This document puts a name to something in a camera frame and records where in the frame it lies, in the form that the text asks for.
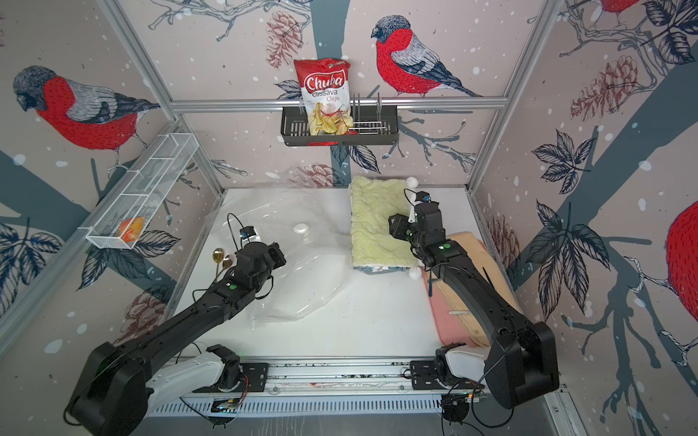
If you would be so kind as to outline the teal bear blanket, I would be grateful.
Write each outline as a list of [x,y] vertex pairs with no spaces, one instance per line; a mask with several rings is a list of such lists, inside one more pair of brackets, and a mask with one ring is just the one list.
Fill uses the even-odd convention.
[[369,275],[376,275],[376,274],[390,274],[390,273],[408,273],[411,271],[411,267],[407,266],[386,266],[386,265],[363,265],[363,266],[354,266],[354,270],[363,273],[363,274],[369,274]]

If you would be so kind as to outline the clear plastic vacuum bag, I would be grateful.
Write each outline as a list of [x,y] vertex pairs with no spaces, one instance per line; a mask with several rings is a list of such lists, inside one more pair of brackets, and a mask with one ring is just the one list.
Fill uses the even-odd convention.
[[251,225],[254,241],[278,243],[286,265],[276,282],[251,305],[254,330],[270,323],[294,323],[323,308],[345,287],[352,270],[350,238],[331,220],[314,188],[231,190],[216,218],[216,230],[228,233]]

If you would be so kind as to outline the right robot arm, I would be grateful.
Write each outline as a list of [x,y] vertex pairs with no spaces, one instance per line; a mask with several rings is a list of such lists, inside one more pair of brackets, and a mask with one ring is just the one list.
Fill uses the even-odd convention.
[[446,237],[439,203],[416,194],[414,220],[403,214],[388,219],[389,233],[410,243],[416,259],[464,301],[485,330],[490,352],[479,384],[489,388],[507,410],[560,387],[555,339],[545,323],[532,323],[496,292],[460,243]]

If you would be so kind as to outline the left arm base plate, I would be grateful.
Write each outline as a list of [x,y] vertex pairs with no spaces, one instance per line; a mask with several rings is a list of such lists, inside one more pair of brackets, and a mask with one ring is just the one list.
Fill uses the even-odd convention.
[[194,393],[258,393],[265,390],[268,363],[238,363],[235,369],[226,364],[219,379],[211,386],[199,388]]

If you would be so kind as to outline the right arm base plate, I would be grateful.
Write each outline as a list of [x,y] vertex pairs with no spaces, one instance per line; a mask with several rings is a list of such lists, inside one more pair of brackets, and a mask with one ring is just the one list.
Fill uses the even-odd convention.
[[403,370],[402,377],[411,382],[415,391],[467,390],[480,387],[474,380],[456,377],[445,361],[438,359],[410,361],[409,366]]

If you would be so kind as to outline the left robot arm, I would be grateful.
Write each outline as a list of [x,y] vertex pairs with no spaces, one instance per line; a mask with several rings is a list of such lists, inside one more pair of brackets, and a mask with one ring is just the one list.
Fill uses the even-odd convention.
[[147,417],[156,390],[147,386],[171,358],[254,301],[274,270],[285,266],[278,243],[252,242],[236,265],[188,308],[151,332],[92,350],[64,410],[64,420],[94,435],[127,435]]

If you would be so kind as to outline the pale green fleece blanket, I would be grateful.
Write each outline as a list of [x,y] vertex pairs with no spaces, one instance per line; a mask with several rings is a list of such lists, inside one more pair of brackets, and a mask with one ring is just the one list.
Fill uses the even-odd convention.
[[411,205],[406,198],[407,188],[417,191],[419,182],[410,176],[405,179],[371,179],[356,176],[348,192],[351,205],[351,243],[354,266],[386,265],[409,266],[408,276],[421,276],[419,263],[410,251],[409,243],[389,234],[388,218],[394,214],[410,218]]

